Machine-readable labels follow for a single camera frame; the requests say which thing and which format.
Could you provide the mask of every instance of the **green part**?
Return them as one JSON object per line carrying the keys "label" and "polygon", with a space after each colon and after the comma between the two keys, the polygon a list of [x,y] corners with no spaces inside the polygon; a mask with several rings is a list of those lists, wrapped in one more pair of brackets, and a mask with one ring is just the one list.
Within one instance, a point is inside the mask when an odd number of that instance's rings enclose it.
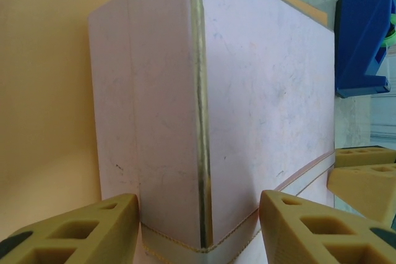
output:
{"label": "green part", "polygon": [[[390,15],[390,22],[392,25],[396,25],[396,14]],[[396,30],[394,30],[393,34],[391,34],[390,36],[385,37],[384,41],[381,44],[383,48],[394,45],[396,45]]]}

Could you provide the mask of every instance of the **beige wall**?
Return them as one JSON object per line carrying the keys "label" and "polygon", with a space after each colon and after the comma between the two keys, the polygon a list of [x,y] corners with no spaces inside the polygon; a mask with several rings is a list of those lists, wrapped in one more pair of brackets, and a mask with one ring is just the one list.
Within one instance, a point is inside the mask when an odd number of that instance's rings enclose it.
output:
{"label": "beige wall", "polygon": [[100,199],[87,16],[107,0],[0,0],[0,239]]}

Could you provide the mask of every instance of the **tan 3d printed part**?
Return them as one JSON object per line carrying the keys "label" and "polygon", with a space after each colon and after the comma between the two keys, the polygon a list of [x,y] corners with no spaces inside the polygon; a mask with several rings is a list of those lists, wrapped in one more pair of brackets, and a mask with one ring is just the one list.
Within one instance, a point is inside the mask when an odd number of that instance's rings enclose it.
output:
{"label": "tan 3d printed part", "polygon": [[339,148],[335,151],[335,167],[388,164],[396,160],[396,151],[381,147]]}
{"label": "tan 3d printed part", "polygon": [[0,264],[132,263],[138,230],[137,197],[124,194],[18,230]]}
{"label": "tan 3d printed part", "polygon": [[336,168],[327,188],[369,219],[391,226],[396,213],[396,164]]}
{"label": "tan 3d printed part", "polygon": [[383,224],[292,195],[263,191],[260,223],[269,264],[396,263]]}

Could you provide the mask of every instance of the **blue bracket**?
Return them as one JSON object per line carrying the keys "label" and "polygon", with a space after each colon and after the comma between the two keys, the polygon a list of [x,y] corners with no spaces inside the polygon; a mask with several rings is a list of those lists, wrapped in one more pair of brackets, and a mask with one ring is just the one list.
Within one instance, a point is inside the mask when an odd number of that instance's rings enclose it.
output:
{"label": "blue bracket", "polygon": [[396,0],[338,0],[335,17],[335,91],[342,98],[387,93],[390,84],[377,72],[393,26]]}

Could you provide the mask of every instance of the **blue 3d printed part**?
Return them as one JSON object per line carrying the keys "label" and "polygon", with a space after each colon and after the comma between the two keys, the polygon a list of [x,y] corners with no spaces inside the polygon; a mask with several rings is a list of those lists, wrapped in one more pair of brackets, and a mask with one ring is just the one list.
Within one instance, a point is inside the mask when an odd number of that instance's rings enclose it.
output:
{"label": "blue 3d printed part", "polygon": [[387,51],[384,40],[394,31],[395,10],[396,0],[337,1],[335,90],[342,98],[390,91],[377,71]]}

